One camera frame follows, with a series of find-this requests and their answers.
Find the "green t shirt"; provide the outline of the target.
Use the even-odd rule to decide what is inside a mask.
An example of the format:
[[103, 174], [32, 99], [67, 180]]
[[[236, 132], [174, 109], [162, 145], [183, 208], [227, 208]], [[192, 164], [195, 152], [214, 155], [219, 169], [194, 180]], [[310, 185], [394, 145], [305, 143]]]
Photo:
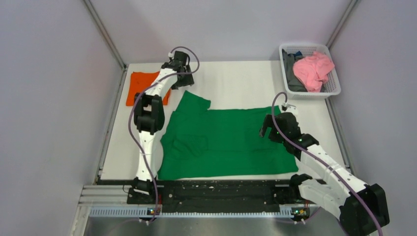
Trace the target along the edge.
[[278, 107], [213, 110], [211, 102], [185, 92], [161, 138], [160, 180], [277, 175], [298, 171], [280, 143], [261, 137], [266, 115]]

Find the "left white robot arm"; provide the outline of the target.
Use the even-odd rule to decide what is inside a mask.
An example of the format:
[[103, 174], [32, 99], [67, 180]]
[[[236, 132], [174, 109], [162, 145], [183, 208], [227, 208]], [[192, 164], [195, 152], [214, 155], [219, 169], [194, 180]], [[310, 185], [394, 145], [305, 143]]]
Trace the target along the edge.
[[190, 55], [183, 46], [168, 54], [169, 61], [162, 64], [150, 86], [135, 95], [128, 119], [128, 132], [139, 148], [139, 164], [133, 179], [132, 190], [139, 193], [145, 203], [158, 203], [156, 176], [162, 164], [161, 130], [165, 123], [163, 99], [171, 89], [194, 84]]

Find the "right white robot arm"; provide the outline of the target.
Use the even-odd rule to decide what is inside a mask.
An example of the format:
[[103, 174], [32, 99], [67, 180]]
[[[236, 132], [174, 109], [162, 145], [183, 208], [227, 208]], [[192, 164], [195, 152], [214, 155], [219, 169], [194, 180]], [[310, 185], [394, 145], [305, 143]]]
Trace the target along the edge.
[[283, 144], [286, 151], [306, 165], [324, 181], [321, 184], [308, 174], [293, 175], [288, 189], [295, 203], [304, 199], [317, 204], [336, 217], [346, 234], [382, 235], [382, 228], [390, 223], [384, 189], [369, 185], [337, 163], [312, 135], [302, 133], [296, 116], [290, 112], [265, 116], [260, 136], [271, 131], [268, 138]]

